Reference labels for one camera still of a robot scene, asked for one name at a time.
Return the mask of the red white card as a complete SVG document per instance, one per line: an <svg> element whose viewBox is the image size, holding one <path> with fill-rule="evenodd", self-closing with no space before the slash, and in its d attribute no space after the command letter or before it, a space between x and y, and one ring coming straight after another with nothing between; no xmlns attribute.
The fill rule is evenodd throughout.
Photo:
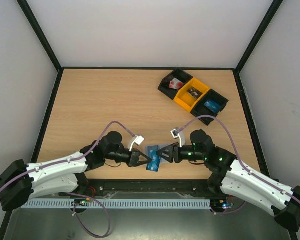
<svg viewBox="0 0 300 240"><path fill-rule="evenodd" d="M169 88L173 89L173 90L179 90L184 86L184 83L180 80L178 80L177 78L173 78L170 82L169 82Z"/></svg>

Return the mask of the dark card in yellow bin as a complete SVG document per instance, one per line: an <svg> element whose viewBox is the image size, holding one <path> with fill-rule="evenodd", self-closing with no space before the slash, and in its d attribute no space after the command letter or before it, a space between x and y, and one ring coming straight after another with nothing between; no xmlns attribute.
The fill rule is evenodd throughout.
<svg viewBox="0 0 300 240"><path fill-rule="evenodd" d="M187 92L196 100L202 95L202 93L194 87L190 87Z"/></svg>

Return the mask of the yellow bin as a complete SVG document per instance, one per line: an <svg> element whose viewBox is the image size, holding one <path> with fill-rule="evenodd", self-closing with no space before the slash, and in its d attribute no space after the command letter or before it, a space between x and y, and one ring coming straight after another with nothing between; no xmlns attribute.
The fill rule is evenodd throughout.
<svg viewBox="0 0 300 240"><path fill-rule="evenodd" d="M194 77L177 92L173 101L190 113L210 89Z"/></svg>

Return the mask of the black bin with red card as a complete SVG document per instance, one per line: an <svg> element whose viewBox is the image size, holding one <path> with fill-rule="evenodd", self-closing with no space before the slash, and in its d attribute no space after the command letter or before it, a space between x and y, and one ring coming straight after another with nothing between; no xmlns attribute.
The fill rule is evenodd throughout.
<svg viewBox="0 0 300 240"><path fill-rule="evenodd" d="M185 72L183 69L176 68L161 81L158 86L158 90L173 100L179 90L192 78L193 76Z"/></svg>

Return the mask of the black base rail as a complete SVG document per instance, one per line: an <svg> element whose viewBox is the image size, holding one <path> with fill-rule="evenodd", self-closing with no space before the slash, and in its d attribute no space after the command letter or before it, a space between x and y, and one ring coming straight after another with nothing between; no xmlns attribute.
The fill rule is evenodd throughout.
<svg viewBox="0 0 300 240"><path fill-rule="evenodd" d="M224 193L213 193L208 188L207 180L123 180L89 179L88 184L79 185L75 194L92 194L104 197L109 193L179 193L192 197L216 199L227 197Z"/></svg>

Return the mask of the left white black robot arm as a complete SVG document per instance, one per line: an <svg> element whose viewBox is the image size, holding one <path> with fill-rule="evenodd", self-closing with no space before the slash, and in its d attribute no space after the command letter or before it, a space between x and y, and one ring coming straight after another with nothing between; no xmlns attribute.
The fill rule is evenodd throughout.
<svg viewBox="0 0 300 240"><path fill-rule="evenodd" d="M5 212L15 210L29 200L57 193L74 193L86 185L84 174L101 168L106 160L139 167L152 160L134 148L141 145L141 135L132 137L125 147L123 137L117 131L94 141L66 157L41 162L25 163L16 160L0 175L0 205Z"/></svg>

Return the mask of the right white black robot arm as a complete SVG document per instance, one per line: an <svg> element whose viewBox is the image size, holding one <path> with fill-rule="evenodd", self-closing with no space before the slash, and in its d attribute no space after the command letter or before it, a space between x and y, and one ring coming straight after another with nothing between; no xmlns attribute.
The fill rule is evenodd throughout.
<svg viewBox="0 0 300 240"><path fill-rule="evenodd" d="M269 215L288 231L300 229L300 186L290 187L254 170L238 156L215 146L202 129L190 134L190 145L179 142L168 145L156 154L169 163L203 161L211 171L208 191L237 197Z"/></svg>

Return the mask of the black bin with blue card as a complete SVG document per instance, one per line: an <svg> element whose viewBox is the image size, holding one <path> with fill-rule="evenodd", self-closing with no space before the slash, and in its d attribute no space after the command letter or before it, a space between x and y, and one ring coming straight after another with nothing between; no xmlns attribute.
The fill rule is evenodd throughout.
<svg viewBox="0 0 300 240"><path fill-rule="evenodd" d="M191 114L195 117L202 115L209 115L217 117L227 105L229 100L218 92L210 89L199 101L196 103L191 110Z"/></svg>

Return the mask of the blue VIP credit card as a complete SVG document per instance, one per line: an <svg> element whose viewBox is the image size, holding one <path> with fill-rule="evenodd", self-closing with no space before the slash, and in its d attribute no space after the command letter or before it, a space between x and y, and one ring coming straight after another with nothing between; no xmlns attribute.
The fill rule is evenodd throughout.
<svg viewBox="0 0 300 240"><path fill-rule="evenodd" d="M213 113L218 113L221 109L221 106L218 103L216 103L215 101L211 100L211 99L208 99L204 103L204 106L206 108L208 108Z"/></svg>

